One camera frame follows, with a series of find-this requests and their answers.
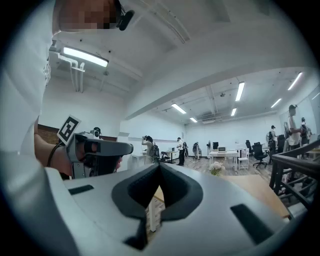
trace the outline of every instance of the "cap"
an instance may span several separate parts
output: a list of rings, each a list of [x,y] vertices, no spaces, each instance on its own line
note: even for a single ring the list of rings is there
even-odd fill
[[[296,107],[297,107],[297,105],[290,105],[289,110],[295,109]]]

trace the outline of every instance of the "black cable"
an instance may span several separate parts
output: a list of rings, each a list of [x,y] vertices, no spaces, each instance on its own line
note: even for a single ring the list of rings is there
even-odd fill
[[[51,159],[55,153],[55,151],[57,150],[57,148],[59,148],[62,145],[62,141],[60,141],[57,145],[54,146],[54,148],[51,150],[49,158],[48,158],[48,163],[46,164],[47,167],[50,167],[50,163],[51,163]]]

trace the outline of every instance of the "black metal railing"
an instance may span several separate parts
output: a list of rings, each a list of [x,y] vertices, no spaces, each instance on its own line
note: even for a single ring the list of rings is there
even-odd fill
[[[295,196],[307,209],[310,208],[311,201],[308,200],[308,197],[310,197],[316,189],[311,190],[307,194],[306,191],[317,186],[320,180],[320,157],[318,156],[313,160],[297,159],[296,157],[316,149],[319,146],[320,139],[311,144],[272,156],[272,174],[269,186],[280,199]],[[291,175],[294,176],[295,172],[301,173],[303,176],[287,183],[282,181],[284,174],[291,173]],[[294,184],[303,183],[306,180],[309,181],[309,184],[300,190],[294,189]]]

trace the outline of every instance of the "white chair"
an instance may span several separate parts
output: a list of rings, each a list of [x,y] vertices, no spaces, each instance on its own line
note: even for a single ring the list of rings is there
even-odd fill
[[[239,160],[239,170],[240,169],[247,169],[249,170],[249,150],[246,149],[245,150],[245,156],[246,157],[239,157],[238,160]],[[247,161],[247,165],[241,165],[241,161]]]

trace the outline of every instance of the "chair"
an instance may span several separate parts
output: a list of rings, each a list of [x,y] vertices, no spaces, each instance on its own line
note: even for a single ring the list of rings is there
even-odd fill
[[[168,154],[167,154],[167,152],[164,152],[164,151],[162,151],[161,152],[161,159],[160,159],[160,162],[161,163],[170,163],[171,162],[171,159],[170,159],[170,157],[168,156]]]
[[[245,141],[245,145],[246,145],[246,147],[249,149],[249,154],[253,155],[253,154],[254,154],[254,150],[253,150],[253,148],[251,147],[250,141],[249,141],[249,140],[246,140],[246,141]]]
[[[246,150],[245,151],[245,155],[246,157],[239,157],[238,160],[239,160],[239,170],[240,169],[247,169],[249,170],[249,150]],[[247,161],[247,165],[244,166],[244,165],[241,165],[241,161]]]
[[[253,166],[257,165],[256,168],[258,168],[259,165],[264,165],[264,168],[267,167],[267,163],[263,161],[264,158],[266,158],[268,155],[264,154],[262,152],[262,145],[260,144],[260,142],[258,142],[259,144],[252,146],[253,150],[254,150],[254,158],[259,160],[260,162],[256,162],[253,164]]]
[[[284,151],[286,138],[283,134],[278,136],[278,153],[282,153]]]

